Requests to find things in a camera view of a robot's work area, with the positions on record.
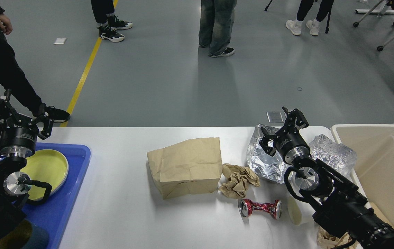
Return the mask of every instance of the white bin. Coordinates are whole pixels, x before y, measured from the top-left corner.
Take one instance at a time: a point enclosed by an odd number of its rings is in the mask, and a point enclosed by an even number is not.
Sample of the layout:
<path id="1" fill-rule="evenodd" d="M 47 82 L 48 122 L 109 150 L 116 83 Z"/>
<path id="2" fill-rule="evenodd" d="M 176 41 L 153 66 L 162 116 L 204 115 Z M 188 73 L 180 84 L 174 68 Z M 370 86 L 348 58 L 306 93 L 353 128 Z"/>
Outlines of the white bin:
<path id="1" fill-rule="evenodd" d="M 366 197 L 394 226 L 394 124 L 337 124 L 331 132 L 357 152 L 355 172 Z"/>

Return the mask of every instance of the blue tray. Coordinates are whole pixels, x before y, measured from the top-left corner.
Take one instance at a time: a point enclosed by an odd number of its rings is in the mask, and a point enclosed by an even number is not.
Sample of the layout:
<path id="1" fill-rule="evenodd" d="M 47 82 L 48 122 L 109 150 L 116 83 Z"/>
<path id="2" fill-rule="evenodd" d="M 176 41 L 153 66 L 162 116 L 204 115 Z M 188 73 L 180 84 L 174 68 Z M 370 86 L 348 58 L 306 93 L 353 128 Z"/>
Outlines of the blue tray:
<path id="1" fill-rule="evenodd" d="M 57 249 L 88 169 L 91 151 L 85 145 L 37 143 L 36 150 L 42 149 L 61 152 L 69 163 L 69 172 L 65 183 L 45 204 L 26 204 L 23 212 L 27 215 L 26 219 L 49 233 L 47 249 Z"/>

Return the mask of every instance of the yellow floor line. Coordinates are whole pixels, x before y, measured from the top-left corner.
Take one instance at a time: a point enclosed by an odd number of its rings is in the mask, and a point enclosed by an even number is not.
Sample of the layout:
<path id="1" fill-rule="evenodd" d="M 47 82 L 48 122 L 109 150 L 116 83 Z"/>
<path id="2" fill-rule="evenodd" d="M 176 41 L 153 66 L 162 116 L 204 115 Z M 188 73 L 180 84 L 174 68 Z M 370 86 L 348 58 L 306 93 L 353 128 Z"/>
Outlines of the yellow floor line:
<path id="1" fill-rule="evenodd" d="M 118 0 L 115 0 L 113 5 L 114 8 L 117 6 Z M 74 111 L 75 104 L 77 103 L 80 93 L 83 89 L 83 86 L 85 84 L 86 78 L 88 77 L 89 70 L 91 69 L 92 63 L 94 62 L 95 56 L 97 55 L 97 51 L 99 50 L 100 44 L 102 44 L 102 39 L 97 38 L 97 42 L 95 43 L 94 49 L 92 50 L 91 55 L 89 56 L 89 60 L 86 63 L 85 69 L 83 70 L 82 77 L 80 78 L 80 81 L 77 85 L 77 88 L 74 92 L 74 95 L 72 96 L 71 102 L 69 103 L 69 106 L 67 107 L 67 112 L 72 114 Z M 66 127 L 68 122 L 62 123 L 60 127 Z"/>

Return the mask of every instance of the yellow plate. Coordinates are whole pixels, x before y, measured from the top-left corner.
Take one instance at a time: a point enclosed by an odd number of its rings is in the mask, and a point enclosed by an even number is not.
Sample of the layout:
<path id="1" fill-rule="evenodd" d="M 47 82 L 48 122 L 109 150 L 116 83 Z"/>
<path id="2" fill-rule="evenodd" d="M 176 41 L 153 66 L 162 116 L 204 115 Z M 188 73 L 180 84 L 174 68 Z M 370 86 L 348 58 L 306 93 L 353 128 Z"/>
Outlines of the yellow plate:
<path id="1" fill-rule="evenodd" d="M 64 183 L 69 171 L 66 157 L 55 150 L 40 150 L 27 158 L 26 167 L 21 172 L 26 173 L 31 180 L 46 182 L 53 186 L 51 195 L 54 194 Z M 38 201 L 43 198 L 45 188 L 32 186 L 28 192 L 29 199 Z"/>

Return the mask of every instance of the brown paper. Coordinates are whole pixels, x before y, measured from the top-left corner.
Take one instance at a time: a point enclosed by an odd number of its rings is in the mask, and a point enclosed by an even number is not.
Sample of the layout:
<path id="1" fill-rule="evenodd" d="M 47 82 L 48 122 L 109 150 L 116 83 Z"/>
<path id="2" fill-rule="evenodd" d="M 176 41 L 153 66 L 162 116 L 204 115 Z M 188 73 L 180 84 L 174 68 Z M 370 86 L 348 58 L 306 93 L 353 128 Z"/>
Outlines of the brown paper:
<path id="1" fill-rule="evenodd" d="M 147 155 L 154 183 L 163 199 L 217 190 L 222 174 L 218 137 L 186 140 Z"/>
<path id="2" fill-rule="evenodd" d="M 351 237 L 348 233 L 345 233 L 343 237 L 337 238 L 335 236 L 330 235 L 326 230 L 322 227 L 318 228 L 318 238 L 317 243 L 324 249 L 331 249 L 337 246 L 344 245 L 351 241 Z M 352 246 L 348 247 L 349 249 L 355 249 L 358 245 L 358 242 L 355 242 Z"/>
<path id="3" fill-rule="evenodd" d="M 223 175 L 228 182 L 223 183 L 219 191 L 229 198 L 243 199 L 246 197 L 249 184 L 260 186 L 258 176 L 248 167 L 223 164 Z"/>

